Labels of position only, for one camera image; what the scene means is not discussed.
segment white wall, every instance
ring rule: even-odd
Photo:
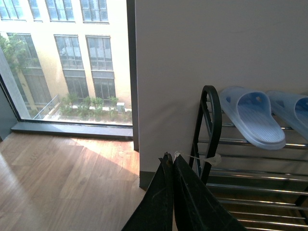
[[[140,170],[187,154],[204,85],[308,92],[307,0],[136,0]]]

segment window sill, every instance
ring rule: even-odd
[[[102,22],[102,21],[83,21],[84,24],[106,24],[108,25],[109,22]]]
[[[95,125],[68,125],[54,123],[19,122],[11,128],[14,132],[49,134],[60,136],[88,137],[99,139],[130,140],[133,138],[131,127],[103,127]]]
[[[70,20],[50,20],[52,23],[76,23],[75,21],[70,21]]]

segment blue slipper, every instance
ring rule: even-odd
[[[220,104],[233,124],[256,147],[277,150],[285,146],[285,135],[271,116],[270,100],[261,92],[229,87],[220,95]]]
[[[270,90],[272,111],[308,140],[308,96]]]

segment floor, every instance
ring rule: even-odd
[[[118,231],[145,194],[130,141],[12,133],[0,152],[0,231]]]

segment glass window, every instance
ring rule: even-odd
[[[35,21],[41,21],[42,19],[39,13],[37,0],[29,0],[29,4],[30,4],[32,15],[33,15],[33,19]]]
[[[18,68],[21,70],[23,76],[26,79],[34,103],[45,105],[48,104],[51,101],[51,96],[45,80],[45,76],[38,60],[38,54],[35,50],[31,35],[8,33],[8,36],[10,41],[14,44],[20,43],[19,49],[23,52],[17,56],[19,63]],[[17,71],[13,71],[13,76],[16,81],[18,79]],[[22,88],[22,86],[19,86],[19,80],[16,81],[16,84],[18,88]],[[25,100],[26,97],[24,97],[24,90],[20,92],[24,101],[27,103]]]
[[[77,37],[55,36],[63,69],[83,69]]]
[[[73,8],[71,0],[46,0],[50,20],[73,21]]]
[[[81,0],[84,21],[108,22],[106,0]]]
[[[108,101],[110,97],[116,97],[114,79],[94,78],[93,82],[96,97],[100,97],[104,101]]]
[[[2,20],[18,20],[24,18],[20,0],[0,0],[0,17]]]
[[[126,1],[107,3],[0,0],[0,78],[21,119],[131,125]]]
[[[80,77],[67,77],[65,76],[68,92],[70,94],[77,95],[79,101],[81,102],[87,96],[89,96],[88,86],[86,78]]]
[[[39,60],[38,60],[39,59],[38,54],[34,48],[34,44],[33,44],[31,36],[30,35],[13,35],[13,34],[9,34],[9,36],[16,36],[16,38],[19,41],[25,44],[24,54],[18,57],[19,63],[21,64],[25,63],[27,67],[41,68]]]
[[[113,70],[110,38],[87,37],[92,70]]]
[[[116,97],[110,38],[87,37],[96,97]]]
[[[35,104],[46,105],[51,101],[51,96],[44,75],[24,75],[31,91]]]
[[[55,36],[64,77],[70,94],[81,102],[89,96],[86,74],[83,70],[78,37]]]

